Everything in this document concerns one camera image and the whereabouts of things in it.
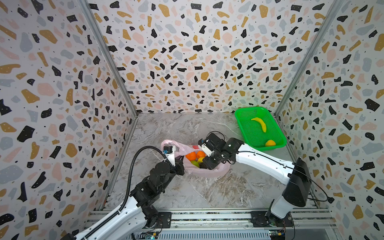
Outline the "pink plastic bag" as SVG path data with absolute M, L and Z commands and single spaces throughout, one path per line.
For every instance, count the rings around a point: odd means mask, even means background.
M 174 140 L 164 140 L 161 143 L 161 148 L 163 149 L 165 146 L 175 146 L 175 157 L 186 156 L 190 153 L 198 153 L 201 151 L 198 145 L 184 145 Z M 185 172 L 189 175 L 195 175 L 201 178 L 218 178 L 223 177 L 229 170 L 230 164 L 220 163 L 215 168 L 201 168 L 201 163 L 199 163 L 199 168 L 191 163 L 190 160 L 183 160 L 183 166 Z

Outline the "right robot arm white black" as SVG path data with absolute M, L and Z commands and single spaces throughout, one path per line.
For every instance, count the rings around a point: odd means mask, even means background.
M 285 161 L 260 152 L 236 138 L 225 141 L 214 133 L 199 140 L 198 146 L 207 155 L 203 163 L 209 170 L 224 163 L 245 164 L 274 177 L 286 186 L 282 194 L 272 201 L 265 215 L 252 221 L 256 225 L 280 226 L 293 208 L 306 206 L 312 183 L 307 164 L 303 160 L 298 159 L 295 163 Z

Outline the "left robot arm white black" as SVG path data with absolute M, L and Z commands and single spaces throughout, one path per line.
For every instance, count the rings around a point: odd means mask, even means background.
M 93 226 L 77 235 L 66 234 L 63 240 L 120 240 L 145 227 L 152 228 L 159 212 L 153 206 L 165 192 L 175 175 L 184 175 L 183 157 L 176 158 L 176 165 L 160 162 L 129 193 L 127 202 L 119 205 Z

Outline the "green fruit in bag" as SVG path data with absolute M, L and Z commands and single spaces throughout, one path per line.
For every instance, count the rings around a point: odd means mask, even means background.
M 191 161 L 191 164 L 193 164 L 197 168 L 200 168 L 200 164 L 197 161 Z

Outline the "orange fruit in bag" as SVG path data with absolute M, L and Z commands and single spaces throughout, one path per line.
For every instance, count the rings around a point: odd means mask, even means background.
M 196 154 L 196 152 L 191 152 L 191 153 L 186 155 L 186 158 L 189 161 L 195 161 L 197 159 L 197 154 Z

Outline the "orange fruit in basket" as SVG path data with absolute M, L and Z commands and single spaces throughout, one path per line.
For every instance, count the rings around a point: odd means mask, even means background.
M 273 141 L 273 140 L 268 140 L 268 141 L 265 143 L 265 146 L 266 146 L 266 147 L 273 147 L 273 146 L 276 146 L 276 142 Z

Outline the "green plastic basket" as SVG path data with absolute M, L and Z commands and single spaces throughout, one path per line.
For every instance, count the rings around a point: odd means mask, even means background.
M 235 111 L 235 117 L 244 142 L 252 148 L 266 152 L 286 146 L 287 139 L 269 110 L 262 107 L 242 108 Z M 266 133 L 258 122 L 252 121 L 253 118 L 261 118 L 265 122 Z M 276 146 L 266 147 L 268 140 L 275 141 Z

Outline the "yellow banana in basket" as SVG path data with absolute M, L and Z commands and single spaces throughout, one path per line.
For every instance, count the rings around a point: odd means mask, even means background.
M 256 121 L 256 122 L 258 122 L 261 125 L 263 133 L 267 132 L 267 126 L 266 126 L 265 122 L 261 118 L 253 118 L 252 121 Z

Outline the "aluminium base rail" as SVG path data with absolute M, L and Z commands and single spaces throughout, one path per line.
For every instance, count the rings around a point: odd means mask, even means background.
M 294 209 L 267 225 L 265 209 L 160 210 L 153 227 L 138 229 L 137 217 L 108 240 L 341 240 L 327 209 Z

